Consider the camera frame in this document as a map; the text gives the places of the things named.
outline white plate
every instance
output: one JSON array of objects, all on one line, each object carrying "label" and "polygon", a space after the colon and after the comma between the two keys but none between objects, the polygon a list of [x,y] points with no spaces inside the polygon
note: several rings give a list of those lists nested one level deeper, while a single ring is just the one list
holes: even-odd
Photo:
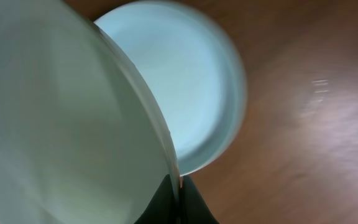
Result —
[{"label": "white plate", "polygon": [[234,139],[246,105],[241,60],[226,35],[174,2],[126,4],[95,24],[127,54],[152,91],[181,175],[216,159]]}]

